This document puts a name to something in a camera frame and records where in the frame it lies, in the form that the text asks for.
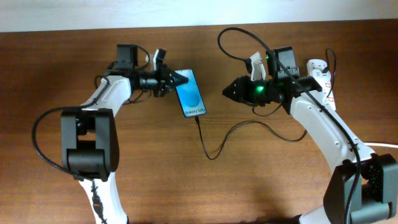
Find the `blue Galaxy smartphone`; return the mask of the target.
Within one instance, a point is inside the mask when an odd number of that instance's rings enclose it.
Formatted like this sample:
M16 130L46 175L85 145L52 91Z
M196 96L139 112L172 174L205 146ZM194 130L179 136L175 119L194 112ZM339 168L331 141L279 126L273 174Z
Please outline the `blue Galaxy smartphone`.
M177 70L179 75L188 78L188 82L176 88L182 113L185 118L206 114L206 107L201 97L194 73L190 69Z

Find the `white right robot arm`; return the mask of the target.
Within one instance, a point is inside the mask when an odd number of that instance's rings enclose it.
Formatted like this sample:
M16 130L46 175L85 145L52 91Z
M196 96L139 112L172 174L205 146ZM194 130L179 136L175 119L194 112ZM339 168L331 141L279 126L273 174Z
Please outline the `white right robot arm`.
M301 77L291 47L268 50L266 59L271 79L253 55L246 61L251 76L235 79L223 95L248 106L279 103L323 153L332 172L323 203L292 223L376 223L395 217L397 161L376 154L336 113L328 64L311 60L308 75Z

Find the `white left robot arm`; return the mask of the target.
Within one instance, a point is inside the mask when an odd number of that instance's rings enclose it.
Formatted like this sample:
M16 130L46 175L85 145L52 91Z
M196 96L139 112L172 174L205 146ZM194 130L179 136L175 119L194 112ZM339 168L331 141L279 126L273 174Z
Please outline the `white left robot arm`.
M115 116L119 109L131 102L135 90L163 97L188 83L188 78L163 63L165 50L148 57L150 71L138 66L138 50L138 45L117 45L117 59L92 96L61 115L63 168L83 187L96 223L129 223L116 186L119 143Z

